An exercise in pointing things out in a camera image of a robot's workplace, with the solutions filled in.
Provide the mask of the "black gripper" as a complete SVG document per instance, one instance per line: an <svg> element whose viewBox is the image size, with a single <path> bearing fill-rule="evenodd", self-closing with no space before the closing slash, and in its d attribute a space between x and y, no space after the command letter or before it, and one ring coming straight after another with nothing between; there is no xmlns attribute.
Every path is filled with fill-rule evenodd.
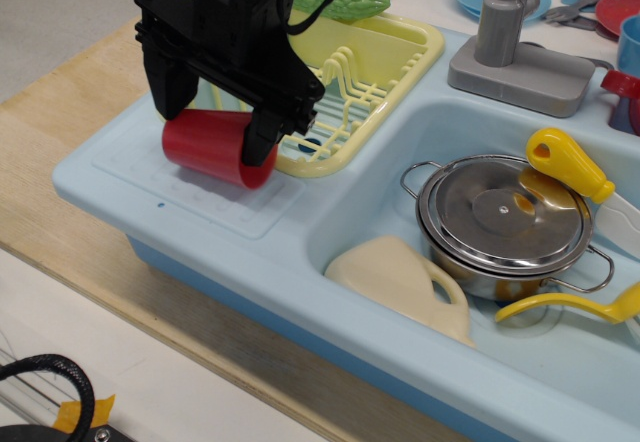
<svg viewBox="0 0 640 442"><path fill-rule="evenodd" d="M241 160L262 166L284 135L305 133L324 88L293 50L293 0L134 0L136 39L156 110L177 117L206 80L253 108Z"/></svg>

